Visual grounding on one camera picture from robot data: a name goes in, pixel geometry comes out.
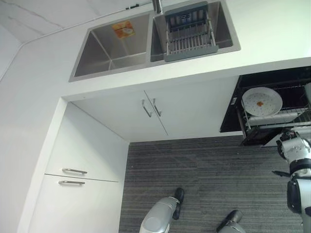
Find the white cabinet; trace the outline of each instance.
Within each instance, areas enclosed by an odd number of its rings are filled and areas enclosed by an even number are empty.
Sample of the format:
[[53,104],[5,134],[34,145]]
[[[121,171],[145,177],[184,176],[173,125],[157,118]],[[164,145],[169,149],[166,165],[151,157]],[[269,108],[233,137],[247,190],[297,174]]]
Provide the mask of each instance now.
[[170,139],[211,137],[220,129],[238,76],[181,84],[146,93]]
[[[46,174],[123,181],[128,142],[75,105],[67,105]],[[86,171],[63,171],[69,168]]]
[[129,142],[153,141],[166,136],[144,91],[80,100],[74,104]]
[[213,137],[220,136],[237,80],[238,76],[218,78],[74,103],[130,142]]
[[45,175],[29,233],[117,233],[122,190],[122,183]]

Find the black shoe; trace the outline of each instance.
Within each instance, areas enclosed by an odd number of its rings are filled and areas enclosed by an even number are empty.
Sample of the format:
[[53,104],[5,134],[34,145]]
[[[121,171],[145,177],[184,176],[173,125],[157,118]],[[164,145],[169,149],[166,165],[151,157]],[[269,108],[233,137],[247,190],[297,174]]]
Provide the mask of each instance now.
[[216,229],[216,232],[219,232],[225,225],[227,225],[229,222],[236,222],[238,223],[242,219],[242,212],[240,210],[234,210],[231,211],[227,217],[219,224],[219,226]]
[[175,191],[174,198],[179,200],[180,204],[183,203],[184,201],[184,193],[185,191],[182,188],[177,188]]
[[175,212],[174,212],[174,214],[173,214],[173,219],[174,219],[174,220],[178,220],[178,219],[179,219],[179,215],[180,215],[180,206],[181,206],[181,204],[177,203]]

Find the dish rack drawer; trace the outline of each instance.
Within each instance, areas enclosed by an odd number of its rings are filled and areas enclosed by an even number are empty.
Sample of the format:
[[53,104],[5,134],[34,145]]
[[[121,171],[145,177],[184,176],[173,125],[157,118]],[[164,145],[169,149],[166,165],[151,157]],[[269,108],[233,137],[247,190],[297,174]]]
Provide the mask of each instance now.
[[207,2],[165,12],[166,62],[217,52]]
[[311,126],[311,107],[304,85],[272,88],[283,100],[281,110],[271,116],[252,116],[242,104],[237,105],[237,114],[243,131],[243,145],[265,145],[284,129]]

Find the sticker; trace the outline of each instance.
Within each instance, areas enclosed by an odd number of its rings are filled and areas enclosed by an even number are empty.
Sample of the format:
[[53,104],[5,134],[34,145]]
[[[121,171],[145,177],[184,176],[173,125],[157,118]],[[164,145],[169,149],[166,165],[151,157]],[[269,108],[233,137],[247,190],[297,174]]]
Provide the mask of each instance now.
[[116,23],[112,25],[112,29],[117,34],[117,37],[120,39],[135,35],[133,26],[130,21]]
[[232,98],[230,105],[234,105],[236,101],[237,101],[237,97]]

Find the striped carpet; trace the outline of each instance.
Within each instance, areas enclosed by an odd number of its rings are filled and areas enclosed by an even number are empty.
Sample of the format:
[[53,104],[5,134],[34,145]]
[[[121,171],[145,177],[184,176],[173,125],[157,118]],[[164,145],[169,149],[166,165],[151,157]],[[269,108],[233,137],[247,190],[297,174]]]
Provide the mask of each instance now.
[[171,233],[214,233],[234,209],[247,233],[302,233],[287,208],[288,171],[275,147],[240,147],[240,136],[131,143],[119,233],[138,233],[151,207],[177,187],[185,190]]

